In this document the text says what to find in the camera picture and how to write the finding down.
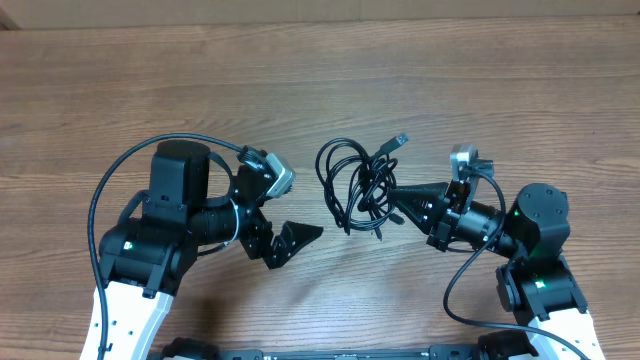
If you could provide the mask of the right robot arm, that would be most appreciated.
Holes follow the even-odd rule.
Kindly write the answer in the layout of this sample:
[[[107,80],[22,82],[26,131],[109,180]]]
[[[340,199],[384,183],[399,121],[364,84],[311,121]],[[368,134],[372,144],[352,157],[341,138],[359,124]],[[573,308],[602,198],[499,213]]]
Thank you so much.
[[[488,329],[472,345],[473,359],[601,359],[588,302],[562,255],[570,235],[564,192],[543,183],[525,186],[513,204],[474,200],[481,175],[449,183],[401,186],[388,200],[445,252],[469,244],[476,260],[491,252],[505,258],[496,270],[497,292],[513,323],[452,319]]]

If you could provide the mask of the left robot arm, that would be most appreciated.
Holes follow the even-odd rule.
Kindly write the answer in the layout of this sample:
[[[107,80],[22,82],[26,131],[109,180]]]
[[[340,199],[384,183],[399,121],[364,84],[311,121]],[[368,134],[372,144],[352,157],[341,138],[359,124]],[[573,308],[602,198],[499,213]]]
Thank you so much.
[[[154,145],[148,188],[114,227],[95,238],[99,198],[117,168]],[[319,226],[286,221],[280,233],[261,211],[288,193],[296,174],[274,153],[192,133],[163,134],[122,154],[90,202],[87,236],[96,288],[84,359],[147,359],[184,275],[200,257],[240,243],[270,269],[319,238]]]

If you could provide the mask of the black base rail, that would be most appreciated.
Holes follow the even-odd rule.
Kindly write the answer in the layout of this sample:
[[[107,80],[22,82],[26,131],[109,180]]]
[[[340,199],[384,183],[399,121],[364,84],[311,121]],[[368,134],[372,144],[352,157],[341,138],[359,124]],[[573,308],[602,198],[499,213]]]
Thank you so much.
[[[452,360],[452,359],[531,359],[538,351],[525,335],[501,331],[478,338],[477,344],[435,344],[418,349],[330,350],[266,352],[222,350],[216,345],[192,338],[178,337],[148,359],[212,359],[212,360]]]

